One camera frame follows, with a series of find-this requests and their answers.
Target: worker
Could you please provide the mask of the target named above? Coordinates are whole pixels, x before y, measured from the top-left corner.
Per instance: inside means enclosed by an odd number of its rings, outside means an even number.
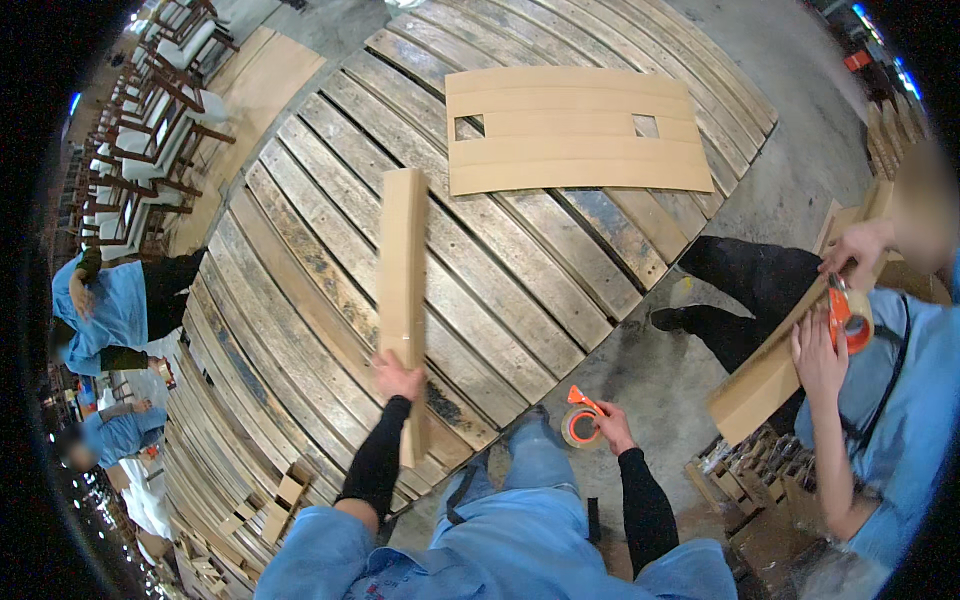
[[[166,421],[167,411],[150,400],[114,404],[68,425],[56,436],[55,450],[63,465],[77,472],[110,468],[159,442]]]
[[[754,316],[713,306],[651,313],[663,331],[699,336],[728,372],[740,366],[797,304],[820,273],[850,258],[851,288],[865,289],[879,257],[897,247],[890,219],[846,229],[824,260],[815,254],[710,236],[681,259]],[[956,249],[942,256],[938,276],[960,300]],[[960,308],[928,304],[902,292],[868,294],[875,335],[862,351],[836,348],[827,314],[805,315],[791,332],[802,388],[772,417],[794,429],[816,456],[817,495],[832,534],[863,557],[900,563],[937,489],[960,404]]]
[[[616,405],[597,424],[617,457],[635,582],[607,574],[587,542],[587,515],[573,469],[534,407],[509,436],[513,463],[503,491],[479,454],[453,476],[428,549],[374,549],[390,510],[400,429],[423,401],[423,369],[407,371],[391,352],[373,358],[389,398],[357,450],[332,507],[300,511],[283,547],[260,576],[257,598],[735,598],[720,544],[678,545],[677,526]]]
[[[206,250],[102,269],[100,249],[90,247],[54,275],[49,352],[70,371],[152,369],[163,360],[135,350],[164,338],[182,324],[188,287]]]

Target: blue work shirt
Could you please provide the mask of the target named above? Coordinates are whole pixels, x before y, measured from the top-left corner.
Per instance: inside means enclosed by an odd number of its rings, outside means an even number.
[[[423,552],[374,549],[356,517],[329,507],[300,511],[267,565],[256,598],[736,598],[720,544],[693,540],[649,564],[635,583],[607,574],[587,542],[575,494],[536,488],[495,493],[443,518]]]
[[[960,261],[954,265],[953,301],[960,300]],[[906,312],[899,292],[869,294],[875,324],[904,334]],[[851,469],[879,507],[848,546],[857,554],[895,567],[910,546],[936,493],[960,406],[960,307],[906,297],[911,333],[900,379],[861,452],[848,440]],[[876,411],[894,370],[899,347],[875,336],[850,357],[839,408],[858,431]],[[813,447],[809,399],[796,420],[797,436]]]
[[[139,452],[143,446],[156,438],[147,437],[147,432],[157,429],[167,421],[167,411],[155,406],[144,413],[129,413],[108,419],[104,423],[100,413],[84,420],[84,445],[103,468],[116,465],[120,459]]]
[[[76,335],[60,349],[63,364],[80,375],[99,375],[100,350],[107,346],[135,348],[147,343],[147,294],[139,261],[101,269],[87,288],[95,301],[93,315],[84,321],[70,299],[70,277],[82,254],[54,275],[53,314],[74,328]]]

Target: black pants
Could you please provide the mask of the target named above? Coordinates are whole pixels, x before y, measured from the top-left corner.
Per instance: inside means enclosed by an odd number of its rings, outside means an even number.
[[[737,317],[715,306],[684,311],[684,331],[696,335],[727,372],[736,371],[793,310],[822,259],[812,252],[703,235],[680,260],[692,276],[713,285],[754,314]],[[804,400],[798,390],[769,419],[779,434],[793,431]]]
[[[183,323],[187,294],[200,271],[205,251],[196,251],[154,262],[143,263],[143,284],[147,294],[147,339],[151,342],[166,337]]]

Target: stack of chairs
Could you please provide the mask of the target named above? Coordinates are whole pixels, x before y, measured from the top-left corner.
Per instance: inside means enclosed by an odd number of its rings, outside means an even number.
[[[226,25],[207,0],[170,0],[144,28],[84,142],[72,219],[82,249],[138,254],[152,216],[191,212],[202,195],[190,172],[200,141],[236,141],[209,127],[229,115],[200,70],[217,44],[238,50]]]

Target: person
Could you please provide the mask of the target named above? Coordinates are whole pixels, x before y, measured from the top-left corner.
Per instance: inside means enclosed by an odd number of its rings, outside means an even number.
[[[56,436],[54,449],[60,461],[77,472],[94,465],[110,468],[156,444],[166,421],[167,411],[150,400],[114,404],[68,425]]]
[[[703,236],[680,260],[690,275],[743,304],[753,317],[713,306],[651,313],[662,331],[703,340],[727,372],[740,366],[824,273],[857,261],[848,282],[865,289],[881,254],[897,247],[893,223],[846,229],[824,260],[810,252]],[[956,249],[938,272],[960,300]],[[848,356],[829,338],[827,313],[807,313],[791,332],[802,388],[770,418],[816,456],[817,491],[830,532],[863,557],[895,567],[937,489],[960,404],[960,309],[902,292],[868,294],[873,340]]]
[[[736,597],[718,542],[678,545],[670,504],[624,412],[606,402],[598,402],[608,416],[597,424],[620,465],[634,582],[608,575],[587,542],[573,470],[539,406],[509,436],[513,462],[503,491],[493,489],[487,455],[479,454],[451,479],[426,550],[374,549],[399,468],[400,429],[412,402],[423,401],[424,372],[406,371],[389,351],[373,362],[390,399],[380,422],[333,506],[300,511],[256,598]]]
[[[88,248],[54,275],[49,352],[70,371],[152,369],[162,359],[134,350],[182,324],[187,295],[206,250],[156,262],[103,269],[100,249]]]

